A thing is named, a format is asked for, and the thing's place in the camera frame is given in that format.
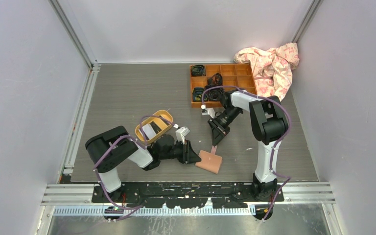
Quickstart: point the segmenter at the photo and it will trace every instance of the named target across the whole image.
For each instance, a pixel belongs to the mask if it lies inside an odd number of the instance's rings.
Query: white panel
[[[87,74],[48,1],[0,0],[0,234],[36,230]]]
[[[231,61],[244,47],[290,42],[312,2],[65,1],[68,17],[78,22],[81,38],[102,63]]]
[[[376,1],[324,1],[299,46],[292,91],[320,180],[348,234],[376,234]]]

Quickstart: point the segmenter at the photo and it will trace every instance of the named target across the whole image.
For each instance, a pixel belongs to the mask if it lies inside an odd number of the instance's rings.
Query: metal floor plate
[[[208,117],[190,106],[189,64],[102,64],[95,81],[84,128],[78,128],[81,140],[77,145],[71,181],[94,182],[91,161],[84,143],[91,137],[119,125],[134,135],[143,115],[160,109],[168,110],[179,125],[187,126],[187,140],[195,152],[210,151],[211,130]],[[292,176],[292,181],[316,181],[317,176],[291,93],[282,105],[292,117],[290,134],[282,141],[277,170]],[[247,112],[230,124],[230,134],[219,144],[217,155],[223,157],[218,174],[177,160],[165,160],[151,171],[144,171],[131,161],[118,166],[123,182],[134,181],[250,181],[256,169],[258,146],[250,127]],[[175,135],[175,129],[168,131]]]
[[[54,215],[49,235],[329,235],[320,204],[276,205],[262,223],[249,215],[134,216],[117,223],[101,216]]]

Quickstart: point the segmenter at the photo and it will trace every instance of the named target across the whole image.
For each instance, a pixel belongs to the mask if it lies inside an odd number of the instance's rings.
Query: pink fabric
[[[234,61],[250,63],[258,95],[282,100],[292,85],[292,70],[299,64],[298,45],[288,43],[267,51],[249,47],[235,54]]]

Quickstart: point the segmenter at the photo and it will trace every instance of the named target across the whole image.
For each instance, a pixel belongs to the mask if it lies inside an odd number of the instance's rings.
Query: black mounting plate
[[[168,208],[180,206],[184,208],[204,207],[211,198],[212,207],[246,208],[245,202],[269,202],[267,198],[256,199],[251,194],[250,182],[124,182],[116,192],[126,193],[128,207],[143,204],[146,208]],[[117,195],[115,202],[121,203],[123,198]],[[284,201],[283,192],[276,198]],[[100,186],[94,187],[93,203],[109,203]]]

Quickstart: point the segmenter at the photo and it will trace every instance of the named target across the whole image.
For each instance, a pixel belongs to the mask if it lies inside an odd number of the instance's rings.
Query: ventilation grille
[[[54,216],[101,216],[104,209],[108,206],[57,206],[54,210]],[[250,215],[255,214],[256,209],[250,208],[221,208],[213,209],[212,206],[203,208],[140,208],[133,216],[175,216],[175,215]]]

